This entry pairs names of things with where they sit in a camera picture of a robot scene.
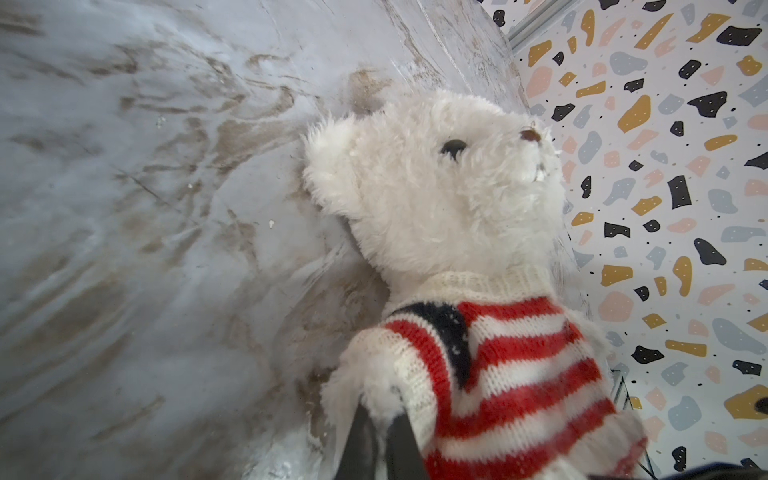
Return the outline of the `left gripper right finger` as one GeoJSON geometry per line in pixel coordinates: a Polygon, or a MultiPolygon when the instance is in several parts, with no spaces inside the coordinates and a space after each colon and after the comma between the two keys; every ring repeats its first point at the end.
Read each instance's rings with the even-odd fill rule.
{"type": "Polygon", "coordinates": [[[406,412],[395,417],[387,430],[385,465],[388,480],[429,479],[406,412]]]}

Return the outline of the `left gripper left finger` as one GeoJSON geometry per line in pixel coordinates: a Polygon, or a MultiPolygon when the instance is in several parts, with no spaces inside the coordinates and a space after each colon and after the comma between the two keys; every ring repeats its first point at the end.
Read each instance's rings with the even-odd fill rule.
{"type": "Polygon", "coordinates": [[[339,461],[335,480],[375,480],[379,458],[376,426],[359,403],[339,461]]]}

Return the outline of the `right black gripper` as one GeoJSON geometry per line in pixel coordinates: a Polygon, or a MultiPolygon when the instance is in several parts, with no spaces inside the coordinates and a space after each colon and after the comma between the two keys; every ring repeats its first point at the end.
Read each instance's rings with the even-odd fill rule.
{"type": "MultiPolygon", "coordinates": [[[[591,480],[642,480],[657,479],[647,469],[640,466],[640,473],[625,475],[591,474],[591,480]]],[[[744,466],[722,462],[710,463],[672,475],[662,476],[660,480],[767,480],[767,471],[756,465],[744,466]]]]}

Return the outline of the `white teddy bear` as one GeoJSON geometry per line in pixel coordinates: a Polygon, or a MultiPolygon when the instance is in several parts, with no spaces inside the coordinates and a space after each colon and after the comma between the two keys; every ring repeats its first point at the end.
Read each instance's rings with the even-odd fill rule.
{"type": "MultiPolygon", "coordinates": [[[[436,91],[368,116],[327,119],[308,132],[304,148],[303,179],[313,202],[347,220],[362,256],[389,289],[371,327],[393,301],[448,272],[500,277],[541,268],[566,307],[551,271],[563,225],[561,163],[550,131],[531,116],[436,91]]],[[[612,389],[602,334],[571,311],[598,334],[612,389]]],[[[323,391],[333,373],[321,401],[336,442],[335,475],[356,410],[348,427],[329,420],[323,391]]],[[[375,426],[376,479],[387,479],[389,427],[375,426]]]]}

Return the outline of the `red white striped sweater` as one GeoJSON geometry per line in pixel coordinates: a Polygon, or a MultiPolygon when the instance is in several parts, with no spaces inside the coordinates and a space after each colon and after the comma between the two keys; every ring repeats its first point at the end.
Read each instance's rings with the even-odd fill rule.
{"type": "Polygon", "coordinates": [[[329,420],[358,406],[380,427],[406,415],[431,479],[627,478],[647,445],[617,407],[594,327],[548,273],[448,272],[359,332],[323,391],[329,420]]]}

